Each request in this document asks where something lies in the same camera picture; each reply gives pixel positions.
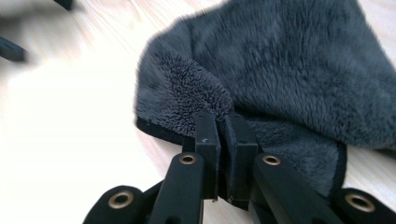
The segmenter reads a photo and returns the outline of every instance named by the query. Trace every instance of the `light wooden floor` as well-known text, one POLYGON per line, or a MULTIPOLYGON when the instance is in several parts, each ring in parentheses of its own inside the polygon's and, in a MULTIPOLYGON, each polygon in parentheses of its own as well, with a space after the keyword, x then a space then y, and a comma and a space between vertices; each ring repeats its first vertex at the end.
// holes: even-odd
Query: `light wooden floor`
MULTIPOLYGON (((81 223, 117 185, 148 189, 180 147, 134 127, 139 56, 148 38, 220 0, 0 0, 0 35, 29 63, 0 58, 0 223, 81 223)), ((396 2, 360 0, 396 64, 396 2)), ((396 154, 348 149, 346 186, 396 211, 396 154)), ((205 202, 204 223, 251 223, 205 202)))

